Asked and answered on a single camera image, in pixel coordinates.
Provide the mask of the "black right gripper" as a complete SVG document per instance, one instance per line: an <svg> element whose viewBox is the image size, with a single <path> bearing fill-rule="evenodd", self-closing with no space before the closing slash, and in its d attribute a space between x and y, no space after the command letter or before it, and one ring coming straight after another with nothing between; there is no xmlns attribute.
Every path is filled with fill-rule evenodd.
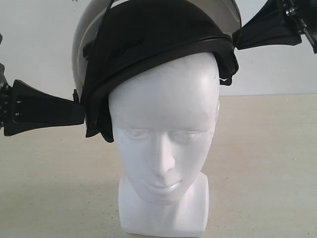
<svg viewBox="0 0 317 238"><path fill-rule="evenodd" d="M317 52L317 2L268 0L259 12L233 34L237 49L269 45L295 46L305 36Z"/></svg>

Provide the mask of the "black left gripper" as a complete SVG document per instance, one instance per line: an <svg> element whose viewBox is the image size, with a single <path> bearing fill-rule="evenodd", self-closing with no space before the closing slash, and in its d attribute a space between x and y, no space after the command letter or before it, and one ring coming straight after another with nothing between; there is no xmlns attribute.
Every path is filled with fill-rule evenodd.
<svg viewBox="0 0 317 238"><path fill-rule="evenodd" d="M43 93L21 80L10 86L0 64L0 128L5 136L13 136L38 128L72 126L84 123L85 107L77 90L73 100Z"/></svg>

